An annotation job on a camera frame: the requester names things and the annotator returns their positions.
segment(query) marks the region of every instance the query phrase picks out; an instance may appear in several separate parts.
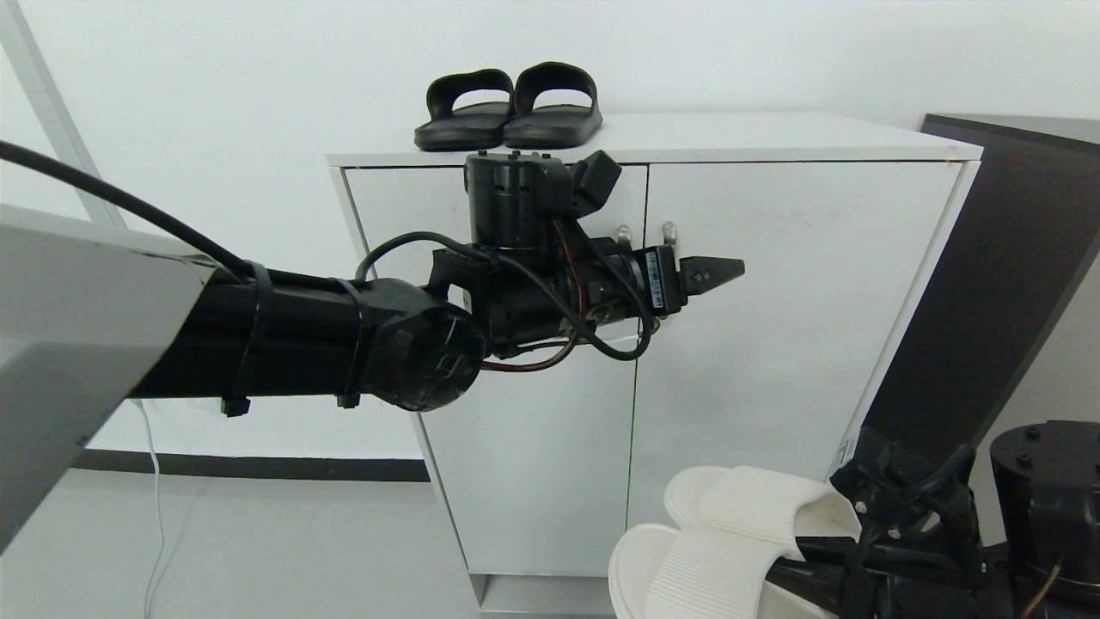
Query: gray floor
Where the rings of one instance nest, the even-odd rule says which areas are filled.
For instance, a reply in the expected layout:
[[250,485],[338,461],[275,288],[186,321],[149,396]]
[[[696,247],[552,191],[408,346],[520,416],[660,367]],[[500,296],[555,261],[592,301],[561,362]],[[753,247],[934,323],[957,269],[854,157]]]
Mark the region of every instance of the gray floor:
[[[427,484],[162,477],[153,617],[475,618]],[[2,559],[3,619],[141,617],[152,476],[73,471]]]

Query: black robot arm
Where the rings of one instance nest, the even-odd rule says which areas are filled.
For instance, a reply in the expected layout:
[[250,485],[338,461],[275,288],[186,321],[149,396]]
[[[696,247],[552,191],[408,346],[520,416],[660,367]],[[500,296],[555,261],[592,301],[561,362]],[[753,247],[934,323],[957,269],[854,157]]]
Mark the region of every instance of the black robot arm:
[[[256,263],[220,270],[130,397],[221,398],[230,417],[261,396],[334,395],[352,408],[366,394],[427,411],[464,394],[483,369],[541,371],[582,345],[636,360],[657,319],[739,276],[745,264],[721,257],[678,264],[670,244],[632,250],[588,237],[579,219],[603,207],[620,170],[603,152],[572,166],[546,155],[470,155],[474,242],[402,234],[372,251],[351,280]],[[367,279],[385,253],[418,240],[444,245],[433,254],[427,285]],[[465,308],[447,300],[452,285],[468,291]],[[634,351],[615,350],[595,333],[627,319],[640,319]],[[542,349],[559,352],[526,365],[490,361]]]

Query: cabinet door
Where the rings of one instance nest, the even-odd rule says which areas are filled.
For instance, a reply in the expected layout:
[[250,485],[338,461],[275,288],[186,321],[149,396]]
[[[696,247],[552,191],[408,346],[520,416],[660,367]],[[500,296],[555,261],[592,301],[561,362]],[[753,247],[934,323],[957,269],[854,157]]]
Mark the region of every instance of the cabinet door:
[[[461,168],[350,169],[348,180],[372,246],[420,229],[470,240]],[[625,167],[584,228],[615,235],[627,223],[640,236],[645,192],[646,168]],[[395,250],[378,275],[427,281],[432,248]],[[482,373],[457,402],[422,416],[472,573],[606,576],[626,524],[635,368],[580,347],[550,371]]]
[[630,524],[667,522],[664,487],[688,467],[827,475],[930,241],[954,222],[960,167],[651,166],[647,241],[673,221],[680,256],[741,257],[746,274],[691,298],[639,362]]

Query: black slipper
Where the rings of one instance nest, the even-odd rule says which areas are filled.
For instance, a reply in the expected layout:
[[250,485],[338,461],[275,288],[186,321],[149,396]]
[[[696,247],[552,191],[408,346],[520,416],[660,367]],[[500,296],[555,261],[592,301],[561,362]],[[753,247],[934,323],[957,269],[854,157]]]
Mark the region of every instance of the black slipper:
[[[592,106],[543,106],[535,99],[547,90],[578,90]],[[604,121],[596,101],[596,82],[584,69],[565,63],[542,63],[516,79],[516,117],[504,128],[504,143],[514,148],[570,148],[586,142]]]
[[[475,90],[502,90],[508,101],[474,103],[452,109],[454,101]],[[428,86],[431,120],[416,128],[414,142],[422,151],[476,151],[501,145],[504,124],[512,118],[512,78],[497,68],[447,75]]]

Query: white cabinet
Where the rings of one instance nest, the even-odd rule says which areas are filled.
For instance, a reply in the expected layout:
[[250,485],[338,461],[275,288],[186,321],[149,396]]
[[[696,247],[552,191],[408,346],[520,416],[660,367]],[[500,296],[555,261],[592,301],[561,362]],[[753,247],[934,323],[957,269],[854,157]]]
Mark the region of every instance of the white cabinet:
[[[470,241],[461,167],[346,170],[367,245],[429,229]],[[607,205],[582,222],[641,236],[646,167],[627,166]],[[395,250],[378,276],[427,283],[430,243]],[[629,335],[632,325],[601,330]],[[420,416],[470,571],[603,576],[626,522],[634,364],[582,347],[527,374],[483,373],[453,405]]]
[[746,274],[692,298],[639,361],[630,524],[671,523],[664,487],[690,466],[825,477],[961,167],[650,167],[647,242],[673,221],[680,256],[735,255]]
[[[470,239],[465,154],[416,152],[408,133],[329,156],[361,253],[411,230]],[[553,154],[597,148],[625,169],[583,220],[591,234],[626,223],[638,246],[672,221],[680,256],[740,257],[747,273],[691,298],[637,364],[584,347],[549,372],[483,373],[455,404],[414,416],[483,610],[609,612],[612,548],[628,524],[667,521],[663,488],[682,468],[826,477],[981,152],[824,114],[744,113],[608,114],[590,144]],[[386,255],[380,276],[426,281],[431,248]]]

